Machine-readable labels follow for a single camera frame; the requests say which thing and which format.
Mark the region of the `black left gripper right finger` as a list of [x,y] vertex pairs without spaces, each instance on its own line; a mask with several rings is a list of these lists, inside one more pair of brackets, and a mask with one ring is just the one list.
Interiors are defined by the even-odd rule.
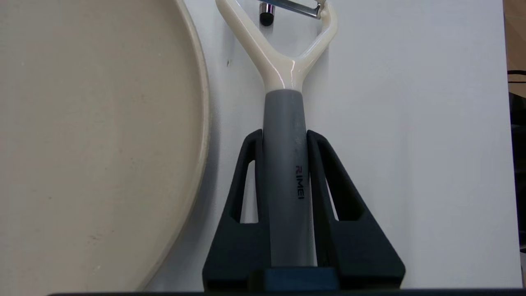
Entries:
[[406,268],[329,141],[308,130],[317,264],[340,288],[399,289]]

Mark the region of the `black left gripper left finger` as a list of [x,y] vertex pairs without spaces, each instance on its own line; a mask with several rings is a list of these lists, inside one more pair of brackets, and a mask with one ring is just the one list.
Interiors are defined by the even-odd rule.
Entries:
[[[248,166],[255,163],[257,223],[241,223]],[[263,131],[247,135],[202,269],[205,292],[247,292],[251,276],[271,266],[270,217],[265,194]]]

